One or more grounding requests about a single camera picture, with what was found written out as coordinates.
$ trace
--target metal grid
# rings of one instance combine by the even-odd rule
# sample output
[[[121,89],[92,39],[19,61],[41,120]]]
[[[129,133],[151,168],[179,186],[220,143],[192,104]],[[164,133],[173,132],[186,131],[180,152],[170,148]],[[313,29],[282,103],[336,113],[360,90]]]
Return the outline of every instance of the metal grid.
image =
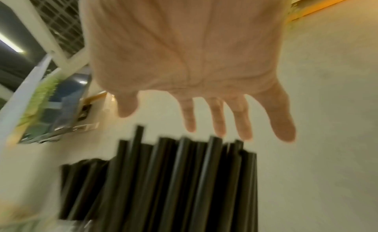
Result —
[[[78,0],[30,0],[68,58],[84,47]]]

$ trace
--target fluorescent light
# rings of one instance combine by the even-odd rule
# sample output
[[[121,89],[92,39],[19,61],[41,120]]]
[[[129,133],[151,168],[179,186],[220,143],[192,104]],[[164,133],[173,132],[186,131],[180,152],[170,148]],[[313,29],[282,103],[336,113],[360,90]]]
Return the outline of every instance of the fluorescent light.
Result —
[[[2,35],[1,33],[0,33],[0,40],[3,41],[9,47],[11,47],[14,51],[16,51],[18,53],[24,52],[21,48],[19,48],[17,45],[15,45],[12,41],[10,41],[7,37]]]

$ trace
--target hand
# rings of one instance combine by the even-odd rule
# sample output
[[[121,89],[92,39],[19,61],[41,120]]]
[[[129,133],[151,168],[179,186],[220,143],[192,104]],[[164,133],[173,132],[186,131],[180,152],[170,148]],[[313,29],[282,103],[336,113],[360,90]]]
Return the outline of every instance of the hand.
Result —
[[[223,104],[242,139],[252,138],[245,94],[266,110],[283,141],[295,139],[289,99],[276,68],[288,0],[80,0],[93,76],[127,117],[140,90],[168,91],[188,131],[194,97],[209,104],[215,133]]]

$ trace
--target finger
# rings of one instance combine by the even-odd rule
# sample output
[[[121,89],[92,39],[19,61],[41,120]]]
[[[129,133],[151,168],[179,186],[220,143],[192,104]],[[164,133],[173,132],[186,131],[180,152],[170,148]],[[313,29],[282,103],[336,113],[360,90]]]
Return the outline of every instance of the finger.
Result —
[[[128,117],[138,108],[138,93],[114,95],[118,104],[118,116]]]
[[[294,141],[296,129],[290,114],[289,97],[279,81],[268,90],[251,96],[265,108],[276,136],[286,142]]]
[[[223,113],[223,100],[220,98],[205,98],[205,101],[210,107],[215,134],[219,137],[223,137],[226,134],[226,123]]]
[[[235,117],[235,124],[237,132],[242,140],[252,139],[251,121],[248,115],[248,103],[244,95],[236,97],[227,97],[223,100],[230,107]]]
[[[196,118],[194,116],[194,102],[192,98],[189,99],[178,99],[176,98],[181,107],[182,117],[184,118],[184,123],[186,130],[189,132],[196,131]]]

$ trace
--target concrete floor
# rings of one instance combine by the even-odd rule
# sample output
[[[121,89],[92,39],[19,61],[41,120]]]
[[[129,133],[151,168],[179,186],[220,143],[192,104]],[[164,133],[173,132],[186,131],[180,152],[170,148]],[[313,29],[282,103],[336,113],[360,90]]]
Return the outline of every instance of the concrete floor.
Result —
[[[377,230],[377,5],[347,0],[288,25],[279,72],[292,101],[296,143],[278,141],[261,106],[248,98],[255,137],[245,147],[258,153],[260,232]],[[106,129],[4,153],[0,199],[54,211],[57,165],[110,158],[136,123],[147,126],[146,141],[187,134],[174,99],[155,92],[141,97],[135,115]],[[198,129],[190,136],[207,139],[210,112],[202,99],[195,103]],[[225,113],[225,140],[234,140],[233,115],[228,108]]]

